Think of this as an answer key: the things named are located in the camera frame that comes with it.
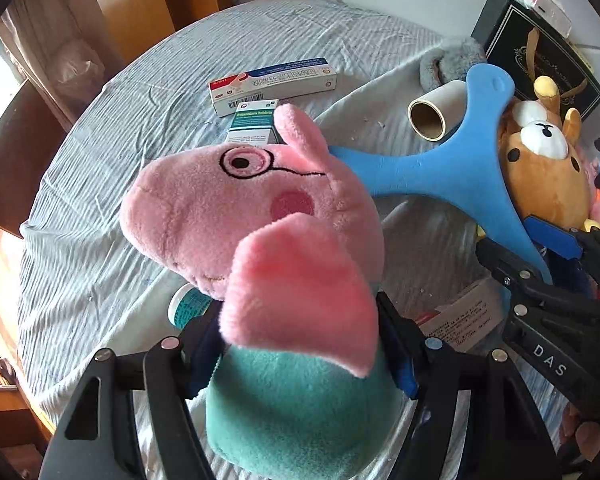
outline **beige curtain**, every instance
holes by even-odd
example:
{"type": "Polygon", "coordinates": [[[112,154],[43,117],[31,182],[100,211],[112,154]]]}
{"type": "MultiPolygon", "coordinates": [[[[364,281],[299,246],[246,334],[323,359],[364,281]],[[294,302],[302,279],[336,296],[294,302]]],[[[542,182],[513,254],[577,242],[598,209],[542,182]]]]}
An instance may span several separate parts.
{"type": "Polygon", "coordinates": [[[0,38],[66,131],[124,66],[97,0],[12,0],[0,38]]]}

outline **gray fluffy plush toy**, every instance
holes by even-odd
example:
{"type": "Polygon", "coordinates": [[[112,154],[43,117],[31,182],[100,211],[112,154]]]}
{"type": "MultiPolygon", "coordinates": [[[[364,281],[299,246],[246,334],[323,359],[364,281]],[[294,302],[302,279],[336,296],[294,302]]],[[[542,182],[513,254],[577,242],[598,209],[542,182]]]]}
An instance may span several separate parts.
{"type": "Polygon", "coordinates": [[[466,79],[467,71],[476,63],[485,63],[484,51],[471,38],[450,38],[438,48],[429,50],[420,61],[420,85],[430,92],[454,79],[466,79]]]}

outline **pink pig plush toy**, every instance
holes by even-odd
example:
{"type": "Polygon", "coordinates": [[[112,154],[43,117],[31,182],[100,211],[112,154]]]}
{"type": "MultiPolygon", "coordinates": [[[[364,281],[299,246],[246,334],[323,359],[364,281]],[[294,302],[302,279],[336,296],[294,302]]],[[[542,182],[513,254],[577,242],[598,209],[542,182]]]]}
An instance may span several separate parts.
{"type": "Polygon", "coordinates": [[[122,203],[139,251],[223,300],[230,344],[206,399],[227,460],[272,479],[345,479],[381,450],[402,403],[379,342],[378,213],[298,108],[284,144],[153,161],[122,203]]]}

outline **pig ear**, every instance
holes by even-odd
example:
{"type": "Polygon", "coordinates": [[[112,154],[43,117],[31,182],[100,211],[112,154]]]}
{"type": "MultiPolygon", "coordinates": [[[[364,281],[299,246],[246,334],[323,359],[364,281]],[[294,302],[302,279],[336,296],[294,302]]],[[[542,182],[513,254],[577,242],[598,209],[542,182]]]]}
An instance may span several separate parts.
{"type": "Polygon", "coordinates": [[[284,141],[305,160],[325,168],[329,150],[320,128],[300,108],[285,104],[274,112],[276,130],[284,141]]]}
{"type": "Polygon", "coordinates": [[[378,310],[338,234],[294,213],[238,244],[220,313],[230,344],[321,357],[356,377],[371,371],[378,310]]]}

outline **cardboard tube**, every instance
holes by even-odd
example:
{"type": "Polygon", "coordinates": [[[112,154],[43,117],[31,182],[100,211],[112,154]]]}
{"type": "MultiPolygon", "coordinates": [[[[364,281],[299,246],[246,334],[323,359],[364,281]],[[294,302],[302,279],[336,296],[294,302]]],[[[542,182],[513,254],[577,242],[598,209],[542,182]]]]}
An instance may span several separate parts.
{"type": "Polygon", "coordinates": [[[409,104],[408,116],[416,133],[426,140],[440,140],[462,122],[466,112],[466,83],[450,81],[409,104]]]}

